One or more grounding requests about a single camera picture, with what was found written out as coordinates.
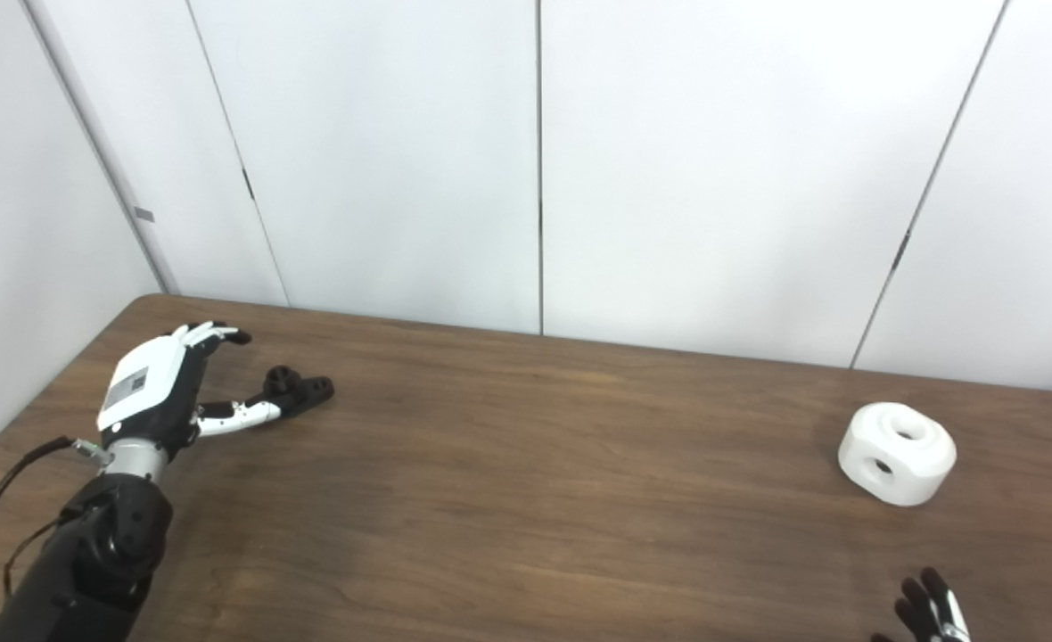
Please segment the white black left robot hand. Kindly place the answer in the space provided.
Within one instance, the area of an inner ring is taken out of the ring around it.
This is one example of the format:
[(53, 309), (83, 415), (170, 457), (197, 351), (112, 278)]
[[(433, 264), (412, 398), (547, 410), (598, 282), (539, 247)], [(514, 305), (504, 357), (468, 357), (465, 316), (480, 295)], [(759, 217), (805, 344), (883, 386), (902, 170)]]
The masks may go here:
[(268, 399), (227, 402), (224, 417), (201, 417), (201, 382), (209, 358), (224, 342), (249, 344), (251, 336), (207, 321), (160, 334), (124, 355), (95, 422), (103, 448), (112, 450), (124, 441), (148, 442), (171, 460), (193, 446), (204, 428), (226, 434), (284, 418)]

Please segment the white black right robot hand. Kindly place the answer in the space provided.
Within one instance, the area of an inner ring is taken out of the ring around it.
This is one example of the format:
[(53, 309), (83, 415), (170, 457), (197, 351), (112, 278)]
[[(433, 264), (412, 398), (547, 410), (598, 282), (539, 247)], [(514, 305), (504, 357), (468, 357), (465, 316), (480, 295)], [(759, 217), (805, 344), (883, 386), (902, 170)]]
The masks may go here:
[(957, 593), (933, 566), (901, 582), (894, 613), (914, 641), (971, 641)]

